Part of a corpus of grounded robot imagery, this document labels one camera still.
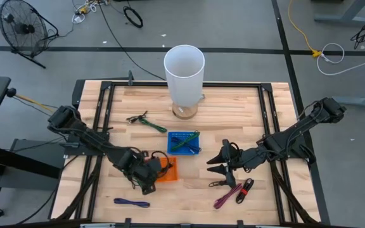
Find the black metal table frame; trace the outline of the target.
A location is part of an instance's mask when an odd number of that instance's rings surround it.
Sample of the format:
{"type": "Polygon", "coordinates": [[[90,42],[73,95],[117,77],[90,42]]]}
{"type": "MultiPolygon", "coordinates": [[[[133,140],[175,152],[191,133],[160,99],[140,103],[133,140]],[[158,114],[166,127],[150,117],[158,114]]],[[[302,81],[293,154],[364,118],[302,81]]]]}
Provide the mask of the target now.
{"type": "Polygon", "coordinates": [[[81,88],[78,110],[89,127],[104,131],[111,143],[142,150],[167,150],[167,135],[140,123],[128,123],[131,116],[145,113],[148,120],[169,131],[200,132],[202,151],[196,156],[178,156],[178,180],[159,182],[154,193],[143,195],[105,157],[86,152],[70,161],[61,177],[54,200],[52,217],[61,215],[77,194],[87,176],[99,167],[95,183],[76,209],[76,217],[93,222],[112,222],[116,226],[159,224],[181,225],[278,225],[296,222],[300,217],[278,191],[265,163],[250,173],[237,170],[238,182],[253,178],[255,184],[245,200],[238,204],[229,198],[220,209],[214,202],[229,191],[227,186],[211,187],[221,175],[207,171],[207,161],[220,150],[223,139],[251,148],[267,133],[283,130],[296,117],[289,86],[286,83],[206,82],[205,99],[190,120],[172,113],[172,101],[165,82],[124,80],[88,80],[81,88]]]}

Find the black floor fan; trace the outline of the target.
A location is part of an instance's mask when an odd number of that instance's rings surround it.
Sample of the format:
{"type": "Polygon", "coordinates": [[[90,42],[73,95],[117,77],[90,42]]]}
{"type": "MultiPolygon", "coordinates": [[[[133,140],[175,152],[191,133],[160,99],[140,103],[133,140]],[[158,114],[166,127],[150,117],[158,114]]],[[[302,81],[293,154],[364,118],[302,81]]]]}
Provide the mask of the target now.
{"type": "Polygon", "coordinates": [[[0,31],[11,52],[44,68],[35,57],[59,36],[58,29],[24,0],[4,0],[0,5],[0,31]]]}

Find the round wooden lamp base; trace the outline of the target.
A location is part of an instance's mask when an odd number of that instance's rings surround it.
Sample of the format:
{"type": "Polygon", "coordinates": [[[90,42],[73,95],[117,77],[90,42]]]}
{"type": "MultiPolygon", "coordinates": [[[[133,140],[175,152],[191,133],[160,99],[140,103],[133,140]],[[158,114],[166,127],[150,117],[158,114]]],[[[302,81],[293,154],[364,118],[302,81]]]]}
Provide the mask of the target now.
{"type": "Polygon", "coordinates": [[[193,118],[198,111],[198,103],[193,106],[179,106],[176,103],[172,104],[172,112],[173,114],[182,120],[188,120],[193,118]]]}

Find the orange plastic basket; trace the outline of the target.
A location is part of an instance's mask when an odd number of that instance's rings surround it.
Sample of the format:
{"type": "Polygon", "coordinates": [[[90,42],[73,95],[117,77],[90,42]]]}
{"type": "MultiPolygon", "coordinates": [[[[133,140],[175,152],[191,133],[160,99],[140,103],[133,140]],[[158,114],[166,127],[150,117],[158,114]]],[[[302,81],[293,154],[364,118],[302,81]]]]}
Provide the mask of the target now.
{"type": "Polygon", "coordinates": [[[170,165],[165,173],[165,175],[161,176],[157,179],[157,182],[174,182],[178,180],[178,166],[177,166],[177,157],[171,156],[169,157],[170,165]]]}

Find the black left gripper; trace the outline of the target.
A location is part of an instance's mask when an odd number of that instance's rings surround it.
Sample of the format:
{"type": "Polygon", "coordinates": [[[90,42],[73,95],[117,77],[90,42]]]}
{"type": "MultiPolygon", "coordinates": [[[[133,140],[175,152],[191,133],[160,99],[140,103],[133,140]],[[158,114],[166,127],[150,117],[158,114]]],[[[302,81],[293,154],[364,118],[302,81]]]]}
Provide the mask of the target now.
{"type": "Polygon", "coordinates": [[[143,195],[156,191],[155,182],[162,170],[159,157],[152,156],[146,160],[141,153],[129,149],[122,159],[122,172],[128,180],[141,188],[143,195]]]}

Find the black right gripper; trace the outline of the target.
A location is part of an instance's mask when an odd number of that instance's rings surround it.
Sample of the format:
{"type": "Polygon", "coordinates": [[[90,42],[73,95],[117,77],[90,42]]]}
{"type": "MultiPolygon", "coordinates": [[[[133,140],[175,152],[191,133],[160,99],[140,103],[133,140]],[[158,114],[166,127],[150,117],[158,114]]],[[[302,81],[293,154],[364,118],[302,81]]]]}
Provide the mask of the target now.
{"type": "Polygon", "coordinates": [[[208,165],[220,164],[207,169],[209,172],[223,174],[226,177],[226,184],[230,188],[236,186],[236,179],[233,172],[238,168],[252,170],[263,164],[267,159],[267,151],[264,148],[238,149],[235,143],[227,139],[222,141],[222,148],[218,155],[207,161],[208,165]]]}

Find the blue plastic basket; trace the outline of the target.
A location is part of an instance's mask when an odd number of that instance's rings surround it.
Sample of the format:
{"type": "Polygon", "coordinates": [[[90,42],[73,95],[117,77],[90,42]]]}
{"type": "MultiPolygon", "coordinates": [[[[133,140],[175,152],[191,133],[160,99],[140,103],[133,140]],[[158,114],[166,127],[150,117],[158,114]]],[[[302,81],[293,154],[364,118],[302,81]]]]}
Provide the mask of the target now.
{"type": "Polygon", "coordinates": [[[198,155],[201,151],[200,132],[168,132],[167,153],[170,155],[198,155]]]}

